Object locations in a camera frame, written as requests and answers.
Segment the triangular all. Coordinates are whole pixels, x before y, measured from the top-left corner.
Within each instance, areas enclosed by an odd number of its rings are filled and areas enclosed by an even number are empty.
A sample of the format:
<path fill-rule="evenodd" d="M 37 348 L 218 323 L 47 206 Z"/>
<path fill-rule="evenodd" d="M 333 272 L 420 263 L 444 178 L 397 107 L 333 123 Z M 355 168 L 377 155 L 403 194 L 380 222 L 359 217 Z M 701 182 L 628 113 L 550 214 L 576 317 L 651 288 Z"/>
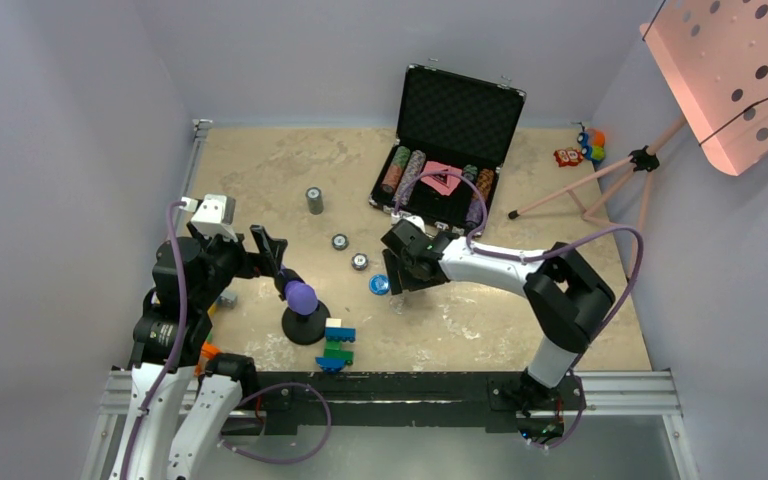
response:
<path fill-rule="evenodd" d="M 446 189 L 455 189 L 461 181 L 460 174 L 451 169 L 437 171 L 433 178 L 441 185 L 445 185 Z"/>

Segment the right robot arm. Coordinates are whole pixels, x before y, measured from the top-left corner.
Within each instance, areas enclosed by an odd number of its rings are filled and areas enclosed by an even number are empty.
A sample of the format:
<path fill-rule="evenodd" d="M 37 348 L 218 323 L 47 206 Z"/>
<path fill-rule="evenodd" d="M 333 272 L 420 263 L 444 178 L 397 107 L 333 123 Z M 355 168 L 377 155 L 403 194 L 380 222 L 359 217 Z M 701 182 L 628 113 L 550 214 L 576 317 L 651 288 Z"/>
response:
<path fill-rule="evenodd" d="M 407 219 L 393 224 L 381 241 L 393 294 L 467 282 L 527 300 L 543 338 L 518 386 L 500 392 L 523 413 L 559 396 L 560 383 L 615 307 L 611 287 L 571 244 L 515 250 L 446 231 L 430 236 Z"/>

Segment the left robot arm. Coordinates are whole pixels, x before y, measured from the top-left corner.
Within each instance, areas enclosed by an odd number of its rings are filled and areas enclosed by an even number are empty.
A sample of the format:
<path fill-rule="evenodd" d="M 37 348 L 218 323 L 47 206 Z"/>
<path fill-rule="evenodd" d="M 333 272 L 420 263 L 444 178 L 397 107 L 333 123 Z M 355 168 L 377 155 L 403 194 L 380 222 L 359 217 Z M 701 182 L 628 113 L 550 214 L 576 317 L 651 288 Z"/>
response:
<path fill-rule="evenodd" d="M 113 479 L 165 478 L 177 415 L 212 328 L 209 308 L 236 278 L 275 277 L 288 248 L 261 225 L 250 228 L 254 252 L 241 235 L 225 239 L 188 229 L 188 236 L 172 236 L 155 253 L 154 286 L 133 330 L 131 397 Z"/>

